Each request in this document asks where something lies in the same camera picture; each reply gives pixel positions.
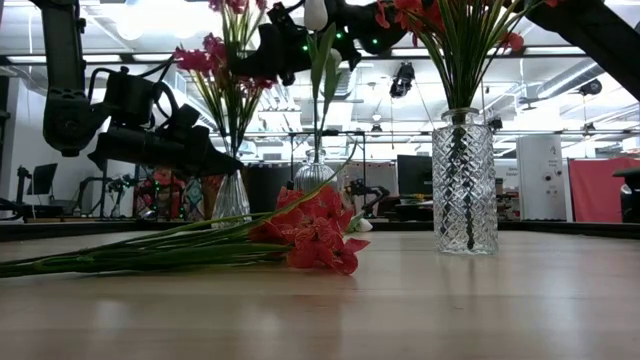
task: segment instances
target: white tulip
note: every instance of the white tulip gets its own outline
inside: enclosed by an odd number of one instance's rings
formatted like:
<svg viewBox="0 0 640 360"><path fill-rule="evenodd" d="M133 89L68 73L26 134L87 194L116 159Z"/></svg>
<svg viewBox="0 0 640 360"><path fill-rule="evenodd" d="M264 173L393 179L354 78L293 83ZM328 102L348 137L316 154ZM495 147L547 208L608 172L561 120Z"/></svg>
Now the white tulip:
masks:
<svg viewBox="0 0 640 360"><path fill-rule="evenodd" d="M331 57L333 58L334 64L336 65L336 69L340 66L342 62L342 55L340 55L340 51L331 48Z"/></svg>
<svg viewBox="0 0 640 360"><path fill-rule="evenodd" d="M367 231L371 231L371 229L373 229L373 225L371 225L369 221L365 219L360 219L360 221L358 222L359 232L367 232Z"/></svg>
<svg viewBox="0 0 640 360"><path fill-rule="evenodd" d="M311 31L320 31L327 26L329 16L324 0L306 0L304 3L304 27Z"/></svg>

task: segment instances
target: clear glass vase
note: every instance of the clear glass vase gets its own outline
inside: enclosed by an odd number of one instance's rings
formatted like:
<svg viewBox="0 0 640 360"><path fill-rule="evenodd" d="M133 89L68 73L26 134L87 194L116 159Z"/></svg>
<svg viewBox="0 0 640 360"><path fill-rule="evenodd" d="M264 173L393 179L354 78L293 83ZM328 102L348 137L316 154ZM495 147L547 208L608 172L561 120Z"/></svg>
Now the clear glass vase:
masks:
<svg viewBox="0 0 640 360"><path fill-rule="evenodd" d="M308 150L306 154L308 162L298 170L293 184L296 190L308 193L330 178L333 175L333 169L324 163L326 155L324 150L318 151L318 161L315 161L315 150ZM338 179L333 178L329 185L338 190Z"/></svg>
<svg viewBox="0 0 640 360"><path fill-rule="evenodd" d="M249 198L247 197L247 190L242 182L242 175L240 174L240 171L238 170L231 175L225 175L222 183L220 184L218 195L216 196L216 203L213 206L213 214L211 218L221 219L226 217L237 217L248 215L250 213L251 209L249 207ZM215 223L212 227L226 228L249 221L251 221L251 217L246 216L234 221Z"/></svg>
<svg viewBox="0 0 640 360"><path fill-rule="evenodd" d="M476 109L449 110L433 132L433 211L438 250L498 252L493 133Z"/></svg>

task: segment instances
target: desk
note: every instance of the desk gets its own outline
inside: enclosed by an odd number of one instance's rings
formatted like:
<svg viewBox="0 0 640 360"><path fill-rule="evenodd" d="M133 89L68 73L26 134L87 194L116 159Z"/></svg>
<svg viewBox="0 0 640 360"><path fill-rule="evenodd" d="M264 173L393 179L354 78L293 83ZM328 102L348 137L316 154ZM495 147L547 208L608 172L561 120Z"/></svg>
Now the desk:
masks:
<svg viewBox="0 0 640 360"><path fill-rule="evenodd" d="M0 244L3 260L130 237ZM353 277L263 267L0 280L2 359L640 359L640 242L384 232Z"/></svg>

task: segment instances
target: green leaf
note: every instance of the green leaf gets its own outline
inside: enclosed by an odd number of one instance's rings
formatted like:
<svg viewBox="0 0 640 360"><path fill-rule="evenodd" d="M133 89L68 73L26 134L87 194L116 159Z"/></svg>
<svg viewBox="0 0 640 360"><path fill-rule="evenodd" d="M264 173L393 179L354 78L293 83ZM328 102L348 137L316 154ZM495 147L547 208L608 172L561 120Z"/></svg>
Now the green leaf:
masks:
<svg viewBox="0 0 640 360"><path fill-rule="evenodd" d="M312 37L311 35L307 35L307 51L309 51L309 58L311 59L311 63L318 56L318 45L316 44L315 35Z"/></svg>
<svg viewBox="0 0 640 360"><path fill-rule="evenodd" d="M318 99L318 92L320 91L320 81L322 80L322 73L324 71L327 58L329 57L329 51L333 46L333 39L336 37L336 24L331 23L331 26L325 31L320 40L320 47L315 59L311 63L311 85L313 91L313 98Z"/></svg>
<svg viewBox="0 0 640 360"><path fill-rule="evenodd" d="M339 74L337 74L336 68L336 61L333 56L329 54L324 73L324 108L322 110L323 119L329 112L329 105L331 105L333 97L336 95L336 89L338 88L338 81L340 80L340 78L338 76Z"/></svg>

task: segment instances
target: fallen flowers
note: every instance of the fallen flowers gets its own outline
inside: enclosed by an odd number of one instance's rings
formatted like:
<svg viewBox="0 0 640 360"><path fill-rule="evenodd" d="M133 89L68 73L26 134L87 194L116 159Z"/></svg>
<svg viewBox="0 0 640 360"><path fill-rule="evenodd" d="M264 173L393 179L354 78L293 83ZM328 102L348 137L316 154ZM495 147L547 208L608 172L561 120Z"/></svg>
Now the fallen flowers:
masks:
<svg viewBox="0 0 640 360"><path fill-rule="evenodd" d="M277 207L232 228L185 232L233 220L216 219L94 248L0 263L0 278L283 261L294 268L329 267L343 274L356 270L355 253L369 242L343 241L353 211L343 208L331 187L307 195L283 188Z"/></svg>

